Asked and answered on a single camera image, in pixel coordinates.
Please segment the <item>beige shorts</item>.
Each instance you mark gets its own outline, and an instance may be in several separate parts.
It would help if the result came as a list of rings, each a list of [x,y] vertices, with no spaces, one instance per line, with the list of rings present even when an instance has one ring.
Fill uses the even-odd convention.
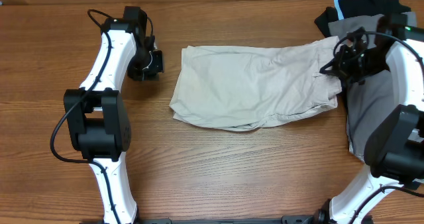
[[[170,108],[198,127],[251,131],[337,108],[338,78],[320,73],[339,41],[332,36],[285,48],[188,46]]]

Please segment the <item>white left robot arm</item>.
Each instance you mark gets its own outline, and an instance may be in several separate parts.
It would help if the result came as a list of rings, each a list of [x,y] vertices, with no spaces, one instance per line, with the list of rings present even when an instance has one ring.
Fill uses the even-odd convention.
[[[64,116],[73,148],[81,163],[92,169],[101,194],[102,223],[140,223],[138,205],[131,194],[126,154],[131,124],[121,96],[126,77],[155,80],[164,72],[152,20],[140,7],[126,6],[123,16],[106,15],[101,47],[95,63],[77,89],[64,94]]]

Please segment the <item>grey garment on pile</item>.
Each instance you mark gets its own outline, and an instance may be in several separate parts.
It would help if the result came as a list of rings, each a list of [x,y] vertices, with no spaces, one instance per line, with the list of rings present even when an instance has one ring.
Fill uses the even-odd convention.
[[[343,38],[348,32],[361,27],[367,31],[375,31],[380,17],[381,14],[362,15],[331,22],[330,34]],[[363,84],[349,85],[344,104],[348,111],[346,133],[349,151],[358,159],[364,160],[364,149],[369,136],[396,107],[391,73],[383,70],[366,78]]]

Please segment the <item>light blue garment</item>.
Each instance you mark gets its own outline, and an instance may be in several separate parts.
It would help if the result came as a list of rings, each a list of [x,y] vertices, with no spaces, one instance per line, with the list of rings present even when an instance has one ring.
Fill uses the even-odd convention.
[[[344,19],[344,15],[343,15],[343,12],[342,12],[342,10],[340,8],[339,0],[333,0],[333,1],[334,1],[335,9],[337,11],[338,20],[343,20]]]

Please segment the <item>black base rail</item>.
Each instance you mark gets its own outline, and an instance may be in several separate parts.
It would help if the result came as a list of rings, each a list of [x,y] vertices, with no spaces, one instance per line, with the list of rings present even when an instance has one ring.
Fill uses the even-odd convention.
[[[312,215],[286,215],[280,218],[171,220],[145,219],[141,224],[313,224]]]

